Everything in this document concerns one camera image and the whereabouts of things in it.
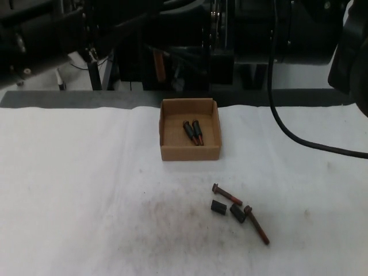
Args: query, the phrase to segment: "open cardboard box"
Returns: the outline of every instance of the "open cardboard box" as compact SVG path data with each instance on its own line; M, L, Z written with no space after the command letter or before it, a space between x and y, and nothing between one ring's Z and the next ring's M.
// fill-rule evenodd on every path
M204 146L196 147L183 122L197 119ZM164 161L218 160L222 146L217 103L212 99L164 99L159 123L161 157Z

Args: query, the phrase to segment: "black machinery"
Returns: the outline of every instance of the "black machinery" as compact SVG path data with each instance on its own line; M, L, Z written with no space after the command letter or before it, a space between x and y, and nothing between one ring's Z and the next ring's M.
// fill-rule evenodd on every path
M208 91L212 84L231 84L234 68L248 64L257 64L255 81L262 83L268 65L271 92L274 63L327 64L337 46L329 83L350 93L368 116L368 1L354 1L344 26L348 3L2 0L0 86L57 66L68 60L67 54L78 52L95 90L106 88L98 61L110 56L119 65L120 79L141 81L146 90L173 90L180 76L184 91Z

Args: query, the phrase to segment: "black cord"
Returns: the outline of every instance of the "black cord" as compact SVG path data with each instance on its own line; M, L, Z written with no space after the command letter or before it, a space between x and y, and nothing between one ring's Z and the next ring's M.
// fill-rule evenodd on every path
M71 63L69 63L70 65L72 65L74 68L77 68L77 69L79 69L79 70L85 70L85 71L88 71L88 68L80 68L80 67L78 67L78 66L75 66L74 64L71 64Z
M276 47L277 47L277 34L278 34L278 12L277 12L277 0L273 0L274 5L274 16L275 16L275 28L273 31L273 40L272 40L272 46L271 46L271 54L270 54L270 60L269 60L269 72L267 76L267 91L269 95L269 101L270 101L270 107L272 111L272 115L274 116L276 123L281 128L281 130L286 134L290 139L295 141L298 144L301 144L308 148L314 148L316 150L320 151L327 151L332 152L334 154L340 154L340 155L346 155L356 158L362 158L362 159L368 159L368 154L364 152L357 152L357 151L349 151L346 149L341 148L335 148L335 147L329 147L327 145L321 145L317 143L313 143L310 141L306 141L302 138L299 138L295 134L293 134L291 131L288 130L288 128L283 124L283 122L280 119L280 116L277 113L274 98L273 98L273 88L272 88L272 81L273 81L273 67L274 67L274 59L276 54Z
M190 67L192 70L194 70L197 74L199 75L206 75L207 72L201 68L199 68L200 64L195 64L195 62L198 62L200 61L200 56L198 55L193 55L193 54L190 54L190 53L180 53L179 52L174 52L174 51L169 51L169 50L166 50L166 49L159 49L159 48L155 48L153 46L150 46L150 45L147 45L145 44L144 45L147 49L149 49L150 51L159 51L161 53L168 53L170 54L173 58L176 58L177 60L179 60L180 62L182 62L184 65Z
M108 61L109 59L105 59L103 62L101 62L98 66L102 66L106 61ZM88 68L82 68L82 67L78 67L72 63L69 63L70 65L72 65L74 68L77 68L79 70L83 70L83 71L88 71Z

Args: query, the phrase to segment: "white paper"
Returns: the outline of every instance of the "white paper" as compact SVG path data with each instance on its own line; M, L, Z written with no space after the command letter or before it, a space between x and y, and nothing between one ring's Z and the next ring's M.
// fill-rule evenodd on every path
M304 148L268 108L219 110L216 162L162 162L154 108L0 109L0 275L366 275L366 160ZM368 152L356 106L280 108ZM219 183L252 224L210 210Z

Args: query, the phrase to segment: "black cylindrical part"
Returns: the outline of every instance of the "black cylindrical part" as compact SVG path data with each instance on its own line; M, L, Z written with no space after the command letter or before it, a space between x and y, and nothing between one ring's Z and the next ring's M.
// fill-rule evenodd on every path
M235 203L230 207L230 212L240 223L243 223L246 220L246 214L244 214Z
M216 200L212 201L212 204L211 204L211 210L212 211L215 211L216 213L225 215L226 214L226 209L227 209L227 206L225 204L222 204L222 203L220 203Z
M184 128L186 134L188 135L189 139L192 140L193 137L195 137L195 134L194 134L193 128L191 128L188 121L183 122L183 128Z
M194 129L194 134L196 137L199 137L200 135L202 136L202 130L200 127L200 122L198 122L198 120L194 120L191 124L193 126Z

